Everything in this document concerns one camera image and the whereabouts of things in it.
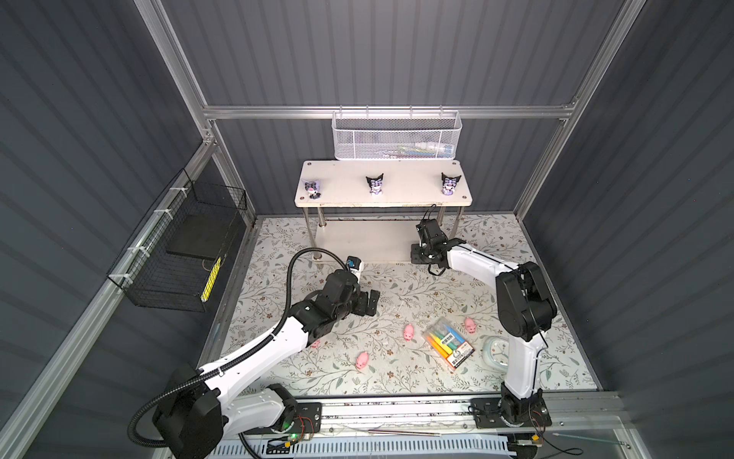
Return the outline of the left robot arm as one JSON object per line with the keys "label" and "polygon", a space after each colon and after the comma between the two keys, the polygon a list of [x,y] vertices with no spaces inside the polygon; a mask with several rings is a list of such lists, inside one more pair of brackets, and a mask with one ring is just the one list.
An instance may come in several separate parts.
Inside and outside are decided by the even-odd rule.
{"label": "left robot arm", "polygon": [[144,448],[169,449],[177,458],[206,458],[229,433],[289,430],[298,403],[283,386],[240,395],[275,365],[329,335],[342,319],[374,315],[376,296],[361,289],[362,270],[356,256],[338,261],[323,287],[299,302],[292,299],[287,277],[286,305],[277,324],[217,361],[177,369],[166,390],[133,414],[128,439]]}

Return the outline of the black purple toy figure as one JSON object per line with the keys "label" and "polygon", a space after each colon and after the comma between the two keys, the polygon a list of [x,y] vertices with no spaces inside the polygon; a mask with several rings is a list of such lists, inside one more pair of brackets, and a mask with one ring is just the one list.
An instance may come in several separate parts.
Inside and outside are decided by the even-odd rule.
{"label": "black purple toy figure", "polygon": [[369,193],[372,196],[380,196],[382,194],[383,179],[383,174],[377,177],[366,177]]}

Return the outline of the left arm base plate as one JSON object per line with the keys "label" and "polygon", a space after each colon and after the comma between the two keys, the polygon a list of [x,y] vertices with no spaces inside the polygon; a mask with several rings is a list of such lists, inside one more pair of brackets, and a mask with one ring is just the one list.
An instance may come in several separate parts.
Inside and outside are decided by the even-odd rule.
{"label": "left arm base plate", "polygon": [[323,404],[296,403],[287,405],[271,430],[283,434],[315,434],[321,430]]}

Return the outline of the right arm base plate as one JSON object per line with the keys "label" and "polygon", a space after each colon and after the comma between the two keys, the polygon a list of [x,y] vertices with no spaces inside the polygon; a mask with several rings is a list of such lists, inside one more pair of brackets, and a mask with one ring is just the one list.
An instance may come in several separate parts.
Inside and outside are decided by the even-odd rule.
{"label": "right arm base plate", "polygon": [[512,398],[474,398],[468,413],[477,428],[538,428],[544,430],[554,422],[542,398],[516,402]]}

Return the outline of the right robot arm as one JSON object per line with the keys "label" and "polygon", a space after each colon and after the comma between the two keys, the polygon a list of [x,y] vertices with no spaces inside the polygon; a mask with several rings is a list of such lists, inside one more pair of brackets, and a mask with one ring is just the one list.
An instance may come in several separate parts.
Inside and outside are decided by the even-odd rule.
{"label": "right robot arm", "polygon": [[416,229],[419,241],[411,246],[412,263],[437,266],[436,277],[453,270],[495,286],[498,319],[510,335],[503,389],[517,401],[529,401],[540,392],[538,358],[547,347],[544,333],[558,314],[541,268],[534,262],[502,260],[460,238],[448,238],[435,219],[420,221]]}

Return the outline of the black purple toy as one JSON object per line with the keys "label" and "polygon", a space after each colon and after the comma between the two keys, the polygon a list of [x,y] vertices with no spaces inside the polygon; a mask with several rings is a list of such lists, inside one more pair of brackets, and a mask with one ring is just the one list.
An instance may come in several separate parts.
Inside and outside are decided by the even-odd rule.
{"label": "black purple toy", "polygon": [[445,196],[452,196],[462,180],[462,175],[449,176],[445,173],[442,174],[442,188],[441,192]]}

